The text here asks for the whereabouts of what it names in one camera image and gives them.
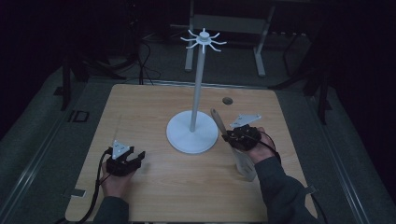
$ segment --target white pole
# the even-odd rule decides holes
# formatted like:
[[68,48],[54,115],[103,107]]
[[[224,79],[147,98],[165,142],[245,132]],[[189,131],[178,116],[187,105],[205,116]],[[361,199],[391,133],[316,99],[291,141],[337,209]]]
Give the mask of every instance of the white pole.
[[195,123],[197,120],[197,111],[198,111],[199,99],[201,95],[201,83],[202,83],[202,75],[204,72],[204,64],[205,64],[205,53],[203,51],[202,45],[200,45],[198,49],[198,62],[197,62],[197,73],[195,75],[194,101],[193,101],[192,113],[191,113],[190,132],[192,133],[195,132]]

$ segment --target gray floor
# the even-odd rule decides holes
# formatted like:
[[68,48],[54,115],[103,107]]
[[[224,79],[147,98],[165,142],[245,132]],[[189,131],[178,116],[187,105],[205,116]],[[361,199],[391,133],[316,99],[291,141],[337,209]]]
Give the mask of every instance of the gray floor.
[[[150,46],[146,66],[150,70],[147,69],[145,76],[155,79],[159,74],[153,70],[160,72],[158,80],[153,81],[155,85],[164,84],[162,81],[171,84],[193,82],[194,71],[184,72],[186,45],[177,41],[177,36],[175,41],[166,44],[154,39],[153,36],[146,38]],[[282,53],[289,41],[283,35],[268,37],[262,53],[267,77],[256,75],[251,48],[229,45],[219,47],[220,53],[209,50],[203,82],[265,89],[286,80]],[[290,49],[291,70],[304,57],[308,46],[309,42],[301,37]],[[142,58],[148,55],[146,47],[141,51]],[[88,83],[73,82],[73,101],[64,112],[60,111],[62,99],[52,95],[61,85],[61,70],[49,77],[0,143],[3,209],[0,217],[4,217],[4,211],[9,212],[2,223],[53,223],[64,216],[69,201],[64,195],[77,182],[111,87],[123,82],[136,84],[138,72],[138,66],[134,66],[120,73],[129,78],[125,82],[95,76],[92,71]],[[395,205],[382,186],[335,90],[330,89],[328,95],[332,107],[326,112],[328,124],[322,125],[316,116],[316,97],[305,97],[303,86],[304,81],[301,81],[276,91],[276,95],[306,180],[318,189],[316,196],[329,223],[396,223]],[[71,110],[89,111],[90,118],[85,123],[66,122]],[[9,203],[7,199],[15,195],[13,190],[18,179],[40,149],[46,153],[40,154],[42,163],[36,167],[38,172],[30,175],[25,191],[12,198],[17,199],[15,203]],[[5,205],[10,207],[10,204],[14,209],[5,209]]]

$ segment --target sleeve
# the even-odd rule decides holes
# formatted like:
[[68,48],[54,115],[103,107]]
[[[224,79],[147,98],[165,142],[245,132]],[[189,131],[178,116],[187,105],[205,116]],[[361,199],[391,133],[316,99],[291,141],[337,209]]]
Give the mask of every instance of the sleeve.
[[129,204],[121,198],[105,197],[93,219],[93,224],[128,223]]
[[318,223],[305,207],[305,189],[287,176],[276,157],[256,163],[268,223]]

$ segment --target hand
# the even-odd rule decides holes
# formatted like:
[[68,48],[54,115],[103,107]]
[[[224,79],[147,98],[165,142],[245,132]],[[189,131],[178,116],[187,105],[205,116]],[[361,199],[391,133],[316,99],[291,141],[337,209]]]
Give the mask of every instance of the hand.
[[134,172],[125,176],[111,175],[106,171],[106,163],[102,163],[103,176],[100,179],[103,193],[106,196],[122,198],[131,183]]
[[[262,135],[262,142],[264,142],[265,144],[267,144],[268,146],[274,148],[274,144],[273,142],[268,138],[267,135],[265,135],[265,130],[263,127],[257,128]],[[249,150],[246,152],[247,155],[251,158],[251,160],[253,161],[254,164],[258,163],[259,161],[263,161],[267,158],[273,157],[275,156],[274,152],[271,151],[271,149],[269,149],[268,147],[262,145],[262,144],[257,144],[257,146],[255,146],[253,149]]]

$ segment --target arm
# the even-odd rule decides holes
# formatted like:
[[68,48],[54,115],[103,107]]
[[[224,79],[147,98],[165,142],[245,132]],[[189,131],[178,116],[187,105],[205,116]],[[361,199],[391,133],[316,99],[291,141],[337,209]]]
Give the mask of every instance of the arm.
[[[264,134],[262,141],[274,147]],[[304,186],[285,174],[270,149],[258,144],[247,154],[255,163],[269,223],[318,223],[304,205]]]
[[130,180],[134,172],[126,176],[109,175],[106,171],[106,163],[102,164],[102,171],[101,186],[105,198],[93,219],[93,224],[128,223],[129,204],[122,197],[130,185]]

